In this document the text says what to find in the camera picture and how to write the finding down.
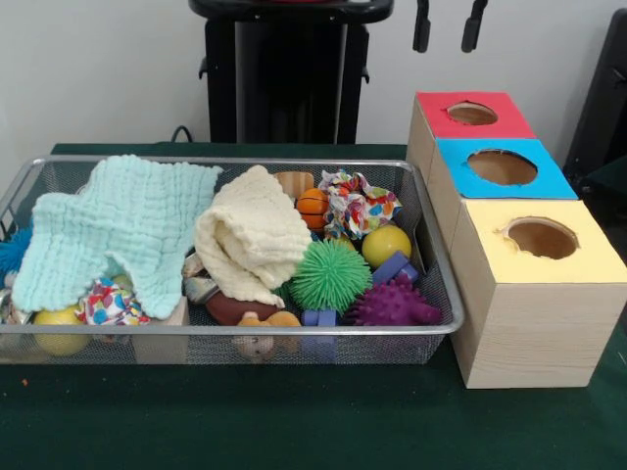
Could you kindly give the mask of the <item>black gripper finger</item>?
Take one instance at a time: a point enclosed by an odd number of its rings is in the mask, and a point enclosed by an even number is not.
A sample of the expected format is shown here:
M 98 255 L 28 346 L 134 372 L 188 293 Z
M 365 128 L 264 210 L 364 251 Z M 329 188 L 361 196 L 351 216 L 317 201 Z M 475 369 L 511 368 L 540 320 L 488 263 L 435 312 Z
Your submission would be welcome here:
M 478 44 L 484 14 L 484 0 L 474 0 L 469 17 L 466 19 L 460 44 L 463 53 L 473 52 Z
M 416 16 L 412 49 L 417 53 L 425 53 L 428 49 L 431 22 L 429 20 L 429 0 L 416 1 Z

